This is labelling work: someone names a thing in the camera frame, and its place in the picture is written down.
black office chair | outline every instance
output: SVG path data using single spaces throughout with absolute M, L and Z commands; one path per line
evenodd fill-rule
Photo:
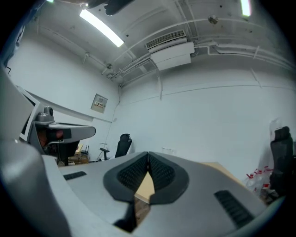
M 120 156 L 125 156 L 130 148 L 130 145 L 132 143 L 132 139 L 130 138 L 129 134 L 122 134 L 120 136 L 118 145 L 117 145 L 117 151 L 115 154 L 115 158 L 120 157 Z M 110 152 L 109 150 L 106 150 L 104 148 L 100 148 L 101 151 L 104 152 L 104 159 L 105 161 L 108 160 L 107 159 L 107 153 Z
M 271 142 L 274 160 L 273 172 L 270 176 L 271 189 L 279 196 L 286 195 L 293 187 L 295 179 L 295 159 L 293 155 L 293 140 L 288 127 L 275 131 L 275 139 Z

ceiling light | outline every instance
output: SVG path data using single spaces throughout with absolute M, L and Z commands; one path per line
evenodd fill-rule
M 251 15 L 251 8 L 249 0 L 240 0 L 241 11 L 244 16 L 249 17 Z
M 101 31 L 104 35 L 106 35 L 117 47 L 120 47 L 124 42 L 121 38 L 118 37 L 117 34 L 113 32 L 108 26 L 106 26 L 102 21 L 100 21 L 97 17 L 92 15 L 87 10 L 82 10 L 80 16 L 86 20 L 88 23 L 92 24 L 99 31 Z

white wall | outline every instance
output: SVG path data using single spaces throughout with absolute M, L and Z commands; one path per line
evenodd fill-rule
M 255 71 L 259 83 L 252 75 Z M 197 57 L 192 64 L 122 89 L 108 143 L 130 133 L 134 151 L 176 149 L 177 156 L 217 161 L 239 179 L 269 158 L 269 123 L 282 117 L 296 138 L 296 84 L 288 71 L 239 56 Z
M 53 106 L 56 121 L 96 128 L 95 136 L 81 141 L 89 145 L 91 160 L 95 160 L 119 103 L 117 84 L 70 51 L 29 31 L 8 66 L 16 85 Z M 96 94 L 108 99 L 104 114 L 90 109 Z

wooden table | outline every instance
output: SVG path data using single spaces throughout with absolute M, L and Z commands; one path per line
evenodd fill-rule
M 200 162 L 201 164 L 206 164 L 209 165 L 211 167 L 214 167 L 218 170 L 220 170 L 221 172 L 223 172 L 225 175 L 227 175 L 228 177 L 232 178 L 233 180 L 235 180 L 236 182 L 238 182 L 239 184 L 242 184 L 240 180 L 238 180 L 237 178 L 235 178 L 227 169 L 225 169 L 220 163 L 218 162 Z M 137 197 L 138 199 L 149 203 L 149 199 L 150 196 L 154 194 L 154 186 L 153 186 L 153 181 L 152 178 L 150 176 L 150 174 L 147 172 L 142 184 L 140 185 L 140 187 L 138 188 L 135 197 Z

chair armrest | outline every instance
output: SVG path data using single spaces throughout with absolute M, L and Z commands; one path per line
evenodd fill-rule
M 103 152 L 106 152 L 106 153 L 110 152 L 109 150 L 106 150 L 104 148 L 100 148 L 100 150 L 102 150 Z

